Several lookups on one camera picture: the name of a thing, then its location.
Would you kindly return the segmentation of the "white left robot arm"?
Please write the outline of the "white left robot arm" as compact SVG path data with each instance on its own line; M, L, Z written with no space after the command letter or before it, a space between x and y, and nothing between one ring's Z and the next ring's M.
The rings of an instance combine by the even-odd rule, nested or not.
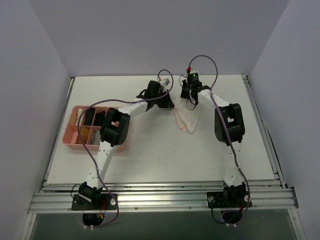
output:
M119 108L109 108L100 128L100 141L96 157L90 153L93 164L88 177L79 187L78 194L83 198L83 204L90 210L95 210L102 201L104 177L116 150L127 139L130 120L150 110L153 106L172 109L174 104L170 98L170 89L173 83L168 79L151 80L134 100L117 102L125 103Z

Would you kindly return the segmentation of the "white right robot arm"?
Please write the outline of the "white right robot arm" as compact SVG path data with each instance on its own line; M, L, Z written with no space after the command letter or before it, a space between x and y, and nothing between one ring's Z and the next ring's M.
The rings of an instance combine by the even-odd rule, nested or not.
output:
M243 185L245 178L241 170L241 145L245 124L240 104L230 103L212 93L209 86L202 84L196 70L187 72L186 79L182 81L180 97L214 112L214 134L224 150L224 184L229 188Z

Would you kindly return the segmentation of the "white underwear with pink trim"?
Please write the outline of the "white underwear with pink trim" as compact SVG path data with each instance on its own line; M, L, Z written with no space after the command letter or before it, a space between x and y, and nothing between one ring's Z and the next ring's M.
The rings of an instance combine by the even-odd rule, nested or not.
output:
M198 125L200 117L200 109L192 110L191 105L187 103L186 99L179 98L174 102L173 115L179 130L193 134Z

